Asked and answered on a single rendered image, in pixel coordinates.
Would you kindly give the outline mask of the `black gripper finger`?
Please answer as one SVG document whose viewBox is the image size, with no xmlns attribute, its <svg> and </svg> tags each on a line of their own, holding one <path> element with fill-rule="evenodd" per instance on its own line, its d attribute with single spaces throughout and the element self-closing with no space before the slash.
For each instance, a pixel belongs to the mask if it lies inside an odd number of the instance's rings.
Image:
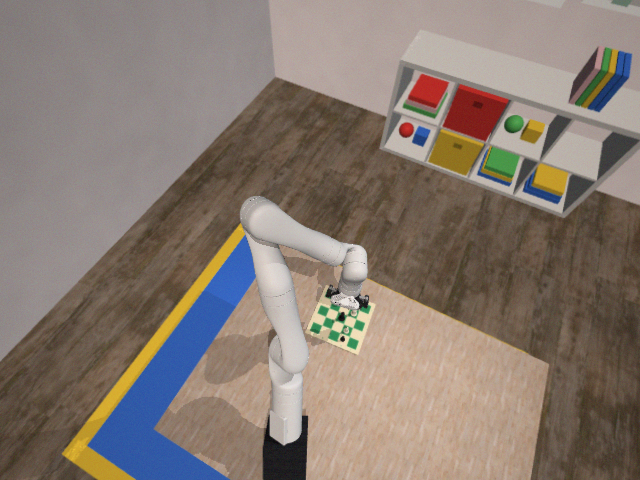
<svg viewBox="0 0 640 480">
<path fill-rule="evenodd" d="M 358 311 L 362 309 L 362 307 L 367 308 L 368 307 L 368 303 L 369 303 L 369 295 L 365 295 L 364 296 L 359 296 L 360 300 L 358 301 L 359 303 L 359 308 Z"/>
<path fill-rule="evenodd" d="M 328 290 L 327 290 L 326 297 L 330 297 L 331 298 L 333 295 L 336 295 L 336 291 L 337 290 L 338 289 L 334 288 L 333 285 L 330 285 Z"/>
</svg>

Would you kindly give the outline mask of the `green and cream chessboard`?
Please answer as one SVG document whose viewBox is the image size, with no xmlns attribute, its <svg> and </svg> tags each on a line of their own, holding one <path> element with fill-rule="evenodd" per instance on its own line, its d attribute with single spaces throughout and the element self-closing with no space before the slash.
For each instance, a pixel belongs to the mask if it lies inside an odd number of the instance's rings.
<svg viewBox="0 0 640 480">
<path fill-rule="evenodd" d="M 326 297 L 328 288 L 326 285 L 305 333 L 358 355 L 376 304 L 369 302 L 367 308 L 357 310 L 353 317 L 353 310 L 330 302 L 331 298 Z M 341 312 L 345 313 L 344 321 L 338 319 Z M 346 327 L 349 328 L 348 334 L 344 333 Z M 344 342 L 340 340 L 342 336 L 345 337 Z"/>
</svg>

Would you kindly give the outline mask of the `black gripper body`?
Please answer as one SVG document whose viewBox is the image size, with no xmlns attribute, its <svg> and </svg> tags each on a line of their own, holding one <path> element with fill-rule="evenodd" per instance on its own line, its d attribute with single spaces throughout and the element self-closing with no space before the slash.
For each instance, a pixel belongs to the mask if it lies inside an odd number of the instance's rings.
<svg viewBox="0 0 640 480">
<path fill-rule="evenodd" d="M 336 291 L 336 294 L 339 294 L 339 290 L 337 290 L 337 291 Z M 361 295 L 359 294 L 357 297 L 355 297 L 355 299 L 356 299 L 357 301 L 359 301 L 359 300 L 360 300 L 359 296 L 361 296 Z"/>
</svg>

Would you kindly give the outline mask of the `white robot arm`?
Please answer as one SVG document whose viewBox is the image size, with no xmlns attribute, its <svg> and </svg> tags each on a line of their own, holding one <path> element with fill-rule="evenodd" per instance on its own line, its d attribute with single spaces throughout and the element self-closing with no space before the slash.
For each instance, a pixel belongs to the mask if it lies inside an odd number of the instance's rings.
<svg viewBox="0 0 640 480">
<path fill-rule="evenodd" d="M 355 299 L 368 274 L 367 252 L 295 221 L 262 196 L 245 200 L 240 222 L 246 235 L 263 309 L 277 335 L 268 350 L 272 381 L 270 436 L 282 445 L 302 431 L 303 376 L 309 349 L 302 330 L 293 279 L 279 245 L 298 250 L 330 266 L 343 262 L 338 290 L 330 302 L 358 310 Z M 278 245 L 279 244 L 279 245 Z"/>
</svg>

